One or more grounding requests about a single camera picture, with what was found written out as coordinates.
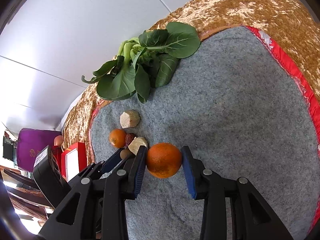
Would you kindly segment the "small orange mandarin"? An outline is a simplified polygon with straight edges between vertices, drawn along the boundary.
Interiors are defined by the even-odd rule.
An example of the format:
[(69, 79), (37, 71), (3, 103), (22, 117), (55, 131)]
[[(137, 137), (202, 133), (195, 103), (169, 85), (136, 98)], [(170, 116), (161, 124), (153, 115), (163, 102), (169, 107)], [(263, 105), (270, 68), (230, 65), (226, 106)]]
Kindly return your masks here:
[(126, 132), (122, 129), (114, 129), (109, 134), (109, 142), (116, 148), (125, 147)]

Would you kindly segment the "large orange mandarin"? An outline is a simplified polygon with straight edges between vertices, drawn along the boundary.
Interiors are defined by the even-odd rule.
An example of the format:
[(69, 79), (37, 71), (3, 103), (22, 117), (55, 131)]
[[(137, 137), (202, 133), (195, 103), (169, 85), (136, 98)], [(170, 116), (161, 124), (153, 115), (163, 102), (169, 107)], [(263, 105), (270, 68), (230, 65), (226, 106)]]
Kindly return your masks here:
[(153, 145), (147, 152), (146, 166), (151, 175), (166, 179), (175, 175), (182, 165), (180, 150), (167, 142)]

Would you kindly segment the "red white gift box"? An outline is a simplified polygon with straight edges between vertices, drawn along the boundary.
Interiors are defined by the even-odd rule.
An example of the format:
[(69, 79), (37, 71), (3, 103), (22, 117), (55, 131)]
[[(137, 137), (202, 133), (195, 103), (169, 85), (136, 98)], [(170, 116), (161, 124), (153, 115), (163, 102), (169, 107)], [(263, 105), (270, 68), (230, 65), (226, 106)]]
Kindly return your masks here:
[(61, 155), (61, 174), (67, 182), (87, 167), (86, 146), (76, 142), (66, 148)]

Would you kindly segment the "red cloth bag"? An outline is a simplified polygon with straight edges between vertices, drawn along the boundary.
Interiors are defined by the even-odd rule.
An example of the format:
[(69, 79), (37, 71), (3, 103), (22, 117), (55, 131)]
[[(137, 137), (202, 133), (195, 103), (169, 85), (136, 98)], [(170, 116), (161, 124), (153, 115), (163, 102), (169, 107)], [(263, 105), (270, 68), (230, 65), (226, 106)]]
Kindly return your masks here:
[(52, 153), (53, 153), (55, 161), (59, 167), (59, 171), (61, 171), (61, 159), (62, 159), (62, 153), (63, 153), (61, 147), (60, 146), (53, 146)]

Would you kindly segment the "dark wooden chair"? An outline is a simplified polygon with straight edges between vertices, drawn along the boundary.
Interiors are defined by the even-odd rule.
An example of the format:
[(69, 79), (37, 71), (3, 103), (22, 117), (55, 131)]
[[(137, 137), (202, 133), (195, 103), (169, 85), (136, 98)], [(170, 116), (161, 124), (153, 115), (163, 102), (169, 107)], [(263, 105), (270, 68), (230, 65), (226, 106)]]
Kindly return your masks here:
[(49, 214), (46, 209), (53, 211), (54, 208), (37, 188), (35, 181), (22, 176), (19, 170), (5, 166), (1, 166), (1, 176), (3, 183), (14, 184), (14, 186), (5, 184), (14, 208), (37, 218), (41, 222), (48, 220)]

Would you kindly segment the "peach coloured fruit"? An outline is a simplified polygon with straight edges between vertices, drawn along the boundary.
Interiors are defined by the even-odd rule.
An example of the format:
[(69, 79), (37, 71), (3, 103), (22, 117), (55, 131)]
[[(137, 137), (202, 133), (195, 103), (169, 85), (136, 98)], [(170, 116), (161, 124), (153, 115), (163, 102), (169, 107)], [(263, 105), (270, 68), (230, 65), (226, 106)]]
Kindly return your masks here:
[(58, 135), (54, 138), (54, 146), (61, 147), (63, 145), (63, 136)]

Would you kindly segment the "purple bag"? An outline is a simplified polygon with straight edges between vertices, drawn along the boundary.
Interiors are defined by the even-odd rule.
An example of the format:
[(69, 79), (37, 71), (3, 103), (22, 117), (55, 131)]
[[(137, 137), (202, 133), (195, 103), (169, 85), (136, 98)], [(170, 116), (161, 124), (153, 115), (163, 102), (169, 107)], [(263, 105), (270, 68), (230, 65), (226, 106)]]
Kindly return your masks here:
[(54, 139), (62, 135), (59, 131), (23, 128), (18, 134), (17, 165), (19, 168), (33, 172), (37, 155), (48, 145), (54, 146)]

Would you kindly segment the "green bok choy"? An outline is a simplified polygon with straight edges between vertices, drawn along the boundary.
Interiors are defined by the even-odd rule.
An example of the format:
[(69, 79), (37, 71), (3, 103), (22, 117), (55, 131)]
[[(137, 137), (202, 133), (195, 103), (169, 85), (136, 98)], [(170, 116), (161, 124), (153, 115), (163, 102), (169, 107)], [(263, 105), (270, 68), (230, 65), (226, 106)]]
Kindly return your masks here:
[(87, 84), (96, 84), (100, 98), (126, 100), (133, 95), (146, 103), (150, 90), (167, 85), (180, 59), (193, 55), (201, 41), (196, 29), (186, 23), (170, 22), (165, 29), (144, 31), (121, 43), (116, 58), (93, 72)]

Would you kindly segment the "golden velvet tablecloth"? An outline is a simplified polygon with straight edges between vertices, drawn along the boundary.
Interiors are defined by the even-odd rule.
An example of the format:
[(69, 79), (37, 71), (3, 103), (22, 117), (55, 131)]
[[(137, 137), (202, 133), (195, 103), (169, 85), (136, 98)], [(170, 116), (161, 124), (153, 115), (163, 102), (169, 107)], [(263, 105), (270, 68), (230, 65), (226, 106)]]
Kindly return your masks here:
[(169, 22), (192, 25), (201, 41), (241, 25), (264, 31), (295, 62), (319, 98), (319, 23), (299, 0), (191, 0), (151, 29), (163, 29)]

